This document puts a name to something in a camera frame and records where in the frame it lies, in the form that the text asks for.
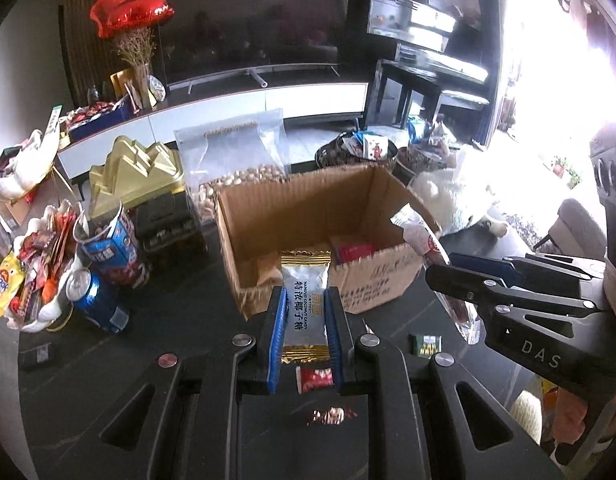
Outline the clear fruit leather bar packet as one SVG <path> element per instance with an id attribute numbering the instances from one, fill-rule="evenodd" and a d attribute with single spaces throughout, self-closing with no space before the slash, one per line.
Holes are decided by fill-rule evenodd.
<path id="1" fill-rule="evenodd" d="M 402 230 L 404 242 L 423 260 L 429 287 L 435 292 L 466 344 L 478 344 L 482 323 L 477 309 L 469 301 L 449 294 L 450 259 L 423 216 L 410 204 L 405 204 L 390 221 Z"/>

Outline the white gold candy packet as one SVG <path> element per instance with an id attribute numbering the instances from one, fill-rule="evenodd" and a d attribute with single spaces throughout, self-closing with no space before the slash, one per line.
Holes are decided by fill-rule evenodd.
<path id="1" fill-rule="evenodd" d="M 305 364 L 329 359 L 324 325 L 324 293 L 330 252 L 283 252 L 281 267 L 288 313 L 282 362 Z"/>

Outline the red candy packet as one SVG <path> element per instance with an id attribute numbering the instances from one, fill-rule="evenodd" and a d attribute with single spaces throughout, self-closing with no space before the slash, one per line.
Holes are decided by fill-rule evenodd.
<path id="1" fill-rule="evenodd" d="M 298 393 L 304 394 L 309 391 L 332 387 L 334 385 L 334 379 L 329 367 L 311 368 L 297 366 L 296 384 Z"/>

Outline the red gold twisted candy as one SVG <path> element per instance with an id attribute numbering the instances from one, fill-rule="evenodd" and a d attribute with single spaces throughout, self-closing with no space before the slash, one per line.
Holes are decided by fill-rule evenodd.
<path id="1" fill-rule="evenodd" d="M 307 425 L 319 426 L 339 426 L 346 420 L 358 417 L 358 413 L 351 408 L 343 408 L 342 406 L 331 406 L 325 410 L 314 410 L 309 416 Z"/>

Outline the brown cardboard box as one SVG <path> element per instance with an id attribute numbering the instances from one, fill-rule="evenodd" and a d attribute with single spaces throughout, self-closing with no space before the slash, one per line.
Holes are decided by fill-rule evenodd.
<path id="1" fill-rule="evenodd" d="M 329 269 L 345 310 L 362 313 L 401 297 L 423 265 L 391 222 L 404 205 L 440 233 L 424 204 L 381 167 L 327 168 L 222 191 L 216 222 L 238 311 L 251 318 L 267 310 L 276 283 L 268 271 L 282 252 L 336 252 L 363 243 L 372 246 L 370 255 Z"/>

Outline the clear bag of nuts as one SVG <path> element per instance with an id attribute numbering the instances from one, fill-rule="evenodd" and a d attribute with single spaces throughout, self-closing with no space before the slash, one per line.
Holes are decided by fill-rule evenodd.
<path id="1" fill-rule="evenodd" d="M 281 110 L 267 110 L 174 133 L 189 202 L 215 219 L 219 193 L 245 183 L 283 181 L 291 172 Z"/>

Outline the blue soda can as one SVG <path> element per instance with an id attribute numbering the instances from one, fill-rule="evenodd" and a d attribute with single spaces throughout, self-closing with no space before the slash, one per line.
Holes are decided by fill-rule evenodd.
<path id="1" fill-rule="evenodd" d="M 67 299 L 91 323 L 105 332 L 118 334 L 128 325 L 129 314 L 118 299 L 114 285 L 88 268 L 80 268 L 66 281 Z"/>

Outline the blue snack carton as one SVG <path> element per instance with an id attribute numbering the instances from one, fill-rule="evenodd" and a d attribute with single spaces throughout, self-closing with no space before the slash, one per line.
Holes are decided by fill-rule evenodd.
<path id="1" fill-rule="evenodd" d="M 140 254 L 136 230 L 122 203 L 111 203 L 100 214 L 81 210 L 73 228 L 78 247 L 107 282 L 138 288 L 150 277 Z"/>

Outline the gold mountain shaped box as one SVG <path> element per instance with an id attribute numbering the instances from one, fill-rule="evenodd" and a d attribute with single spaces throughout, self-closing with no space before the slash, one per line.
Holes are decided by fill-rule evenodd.
<path id="1" fill-rule="evenodd" d="M 137 207 L 163 194 L 184 190 L 184 171 L 178 151 L 163 143 L 144 146 L 118 136 L 110 154 L 89 171 L 89 214 L 98 218 L 119 206 Z"/>

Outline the black piano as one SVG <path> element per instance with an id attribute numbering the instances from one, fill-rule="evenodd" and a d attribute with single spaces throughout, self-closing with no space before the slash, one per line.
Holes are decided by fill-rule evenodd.
<path id="1" fill-rule="evenodd" d="M 490 72 L 445 53 L 457 45 L 451 15 L 416 0 L 348 0 L 339 62 L 369 82 L 361 125 L 378 125 L 386 91 L 399 88 L 393 118 L 403 128 L 414 104 L 432 124 L 442 107 L 481 115 L 491 104 Z"/>

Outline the small black card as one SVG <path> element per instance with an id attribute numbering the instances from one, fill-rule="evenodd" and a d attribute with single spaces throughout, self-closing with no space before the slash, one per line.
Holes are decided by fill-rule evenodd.
<path id="1" fill-rule="evenodd" d="M 55 348 L 52 342 L 21 351 L 18 354 L 18 366 L 21 370 L 34 370 L 48 366 L 55 360 Z"/>

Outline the white swan snack dish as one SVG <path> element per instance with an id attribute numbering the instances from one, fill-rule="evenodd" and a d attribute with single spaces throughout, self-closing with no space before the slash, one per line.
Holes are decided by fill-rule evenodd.
<path id="1" fill-rule="evenodd" d="M 10 330 L 61 330 L 72 315 L 67 278 L 84 264 L 77 255 L 73 227 L 77 204 L 63 200 L 28 221 L 24 234 L 5 245 L 0 260 L 0 318 Z"/>

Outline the black television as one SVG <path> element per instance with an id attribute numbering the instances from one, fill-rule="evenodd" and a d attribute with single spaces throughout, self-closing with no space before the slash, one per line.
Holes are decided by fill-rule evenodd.
<path id="1" fill-rule="evenodd" d="M 155 72 L 166 84 L 267 65 L 336 64 L 348 0 L 167 0 Z"/>

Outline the dried flower vase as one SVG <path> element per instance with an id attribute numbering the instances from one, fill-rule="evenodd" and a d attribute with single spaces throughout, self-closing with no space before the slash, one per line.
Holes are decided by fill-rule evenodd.
<path id="1" fill-rule="evenodd" d="M 119 32 L 114 38 L 114 47 L 119 58 L 133 70 L 134 84 L 139 91 L 143 110 L 150 110 L 150 75 L 155 51 L 153 29 L 140 27 Z"/>

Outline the red heart balloon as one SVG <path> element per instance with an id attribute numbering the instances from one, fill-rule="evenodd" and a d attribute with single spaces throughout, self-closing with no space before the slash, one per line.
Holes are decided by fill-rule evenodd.
<path id="1" fill-rule="evenodd" d="M 98 36 L 110 39 L 122 32 L 151 27 L 174 16 L 167 0 L 98 0 L 90 9 Z"/>

